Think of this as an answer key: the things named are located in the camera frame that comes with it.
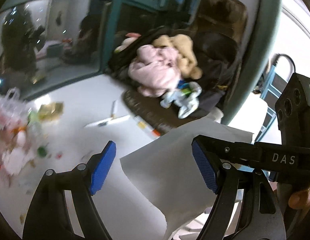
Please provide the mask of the person's hand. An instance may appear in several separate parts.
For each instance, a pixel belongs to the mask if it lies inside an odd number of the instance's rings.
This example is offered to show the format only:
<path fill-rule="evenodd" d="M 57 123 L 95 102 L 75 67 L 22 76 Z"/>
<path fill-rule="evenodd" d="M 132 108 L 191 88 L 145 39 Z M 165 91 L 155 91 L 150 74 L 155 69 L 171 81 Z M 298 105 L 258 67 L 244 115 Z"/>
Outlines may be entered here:
<path fill-rule="evenodd" d="M 310 187 L 290 196 L 288 201 L 290 208 L 295 210 L 306 210 L 310 208 Z"/>

